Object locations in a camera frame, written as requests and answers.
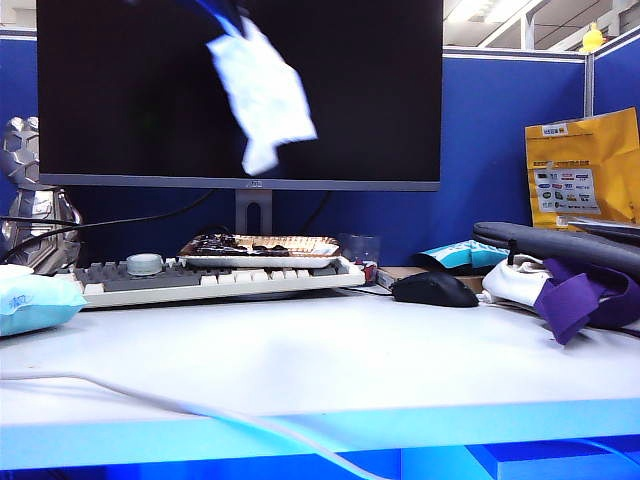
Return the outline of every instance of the yellow figurine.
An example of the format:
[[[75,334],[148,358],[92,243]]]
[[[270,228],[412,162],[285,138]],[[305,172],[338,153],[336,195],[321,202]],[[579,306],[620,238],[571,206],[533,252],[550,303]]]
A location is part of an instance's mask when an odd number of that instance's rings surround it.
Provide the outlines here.
[[[591,24],[591,29],[582,37],[582,48],[580,53],[590,53],[596,48],[602,46],[604,43],[604,36],[602,32],[598,30],[598,25],[594,22]]]

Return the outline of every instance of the desk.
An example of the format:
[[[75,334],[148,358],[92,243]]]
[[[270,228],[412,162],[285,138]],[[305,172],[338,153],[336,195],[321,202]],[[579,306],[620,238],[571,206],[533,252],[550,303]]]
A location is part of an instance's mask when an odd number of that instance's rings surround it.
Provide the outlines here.
[[[640,433],[640,342],[566,347],[526,313],[329,293],[86,311],[0,341],[3,371],[74,371],[276,417],[335,451]],[[79,380],[2,385],[0,469],[240,458],[304,447]]]

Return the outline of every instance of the black mouse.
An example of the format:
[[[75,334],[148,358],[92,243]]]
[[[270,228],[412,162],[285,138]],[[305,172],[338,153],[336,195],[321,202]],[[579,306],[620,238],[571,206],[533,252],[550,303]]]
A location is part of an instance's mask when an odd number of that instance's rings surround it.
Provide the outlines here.
[[[398,302],[442,307],[475,307],[478,298],[464,283],[446,272],[424,272],[398,280],[391,286]]]

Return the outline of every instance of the glass cup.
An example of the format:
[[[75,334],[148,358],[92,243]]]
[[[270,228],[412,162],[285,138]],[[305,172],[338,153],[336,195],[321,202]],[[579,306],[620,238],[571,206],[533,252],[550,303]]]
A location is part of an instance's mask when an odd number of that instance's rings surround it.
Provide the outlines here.
[[[375,284],[380,258],[380,237],[341,233],[338,235],[338,242],[342,249],[342,256],[358,265],[364,272],[365,285]]]

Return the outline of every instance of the tray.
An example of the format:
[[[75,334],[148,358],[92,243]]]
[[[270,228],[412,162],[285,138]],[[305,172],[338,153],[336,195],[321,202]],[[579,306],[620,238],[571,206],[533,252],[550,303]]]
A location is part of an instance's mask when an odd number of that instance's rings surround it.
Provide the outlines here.
[[[189,241],[178,257],[200,268],[324,268],[339,250],[331,237],[208,234]]]

